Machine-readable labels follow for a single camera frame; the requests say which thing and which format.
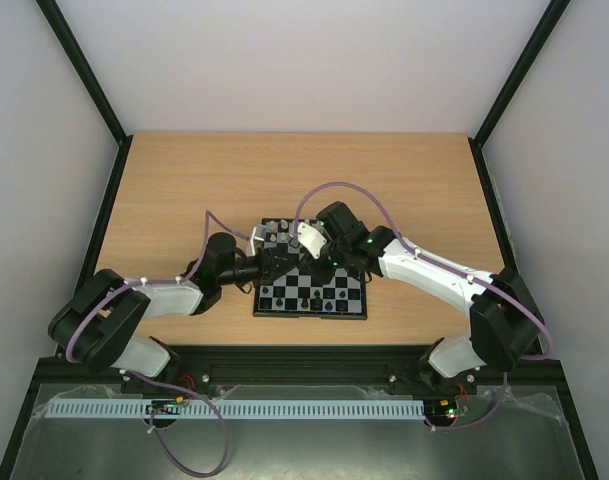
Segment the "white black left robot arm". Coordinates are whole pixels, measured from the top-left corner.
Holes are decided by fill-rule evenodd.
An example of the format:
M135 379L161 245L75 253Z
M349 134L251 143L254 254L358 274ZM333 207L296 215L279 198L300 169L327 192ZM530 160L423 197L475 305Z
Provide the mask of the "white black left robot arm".
M247 255L231 234L218 232L173 280L125 279L111 269L97 272L54 316L48 335L64 349L67 361L90 373L116 368L154 378L172 354L161 341L136 335L142 321L202 314L221 299L224 286L270 284L297 262L277 247Z

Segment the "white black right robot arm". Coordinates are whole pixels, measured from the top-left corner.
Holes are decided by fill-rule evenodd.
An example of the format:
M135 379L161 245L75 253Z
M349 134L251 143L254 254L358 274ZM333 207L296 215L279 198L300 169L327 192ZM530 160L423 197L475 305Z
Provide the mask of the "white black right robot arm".
M337 269L376 275L416 287L450 305L469 321L462 334L436 340L418 362L418 375L439 392L456 376L488 366L509 372L528 356L543 319L522 277L511 268L497 274L459 265L421 249L389 226L368 229L343 202L320 211L318 224L295 228L312 276Z

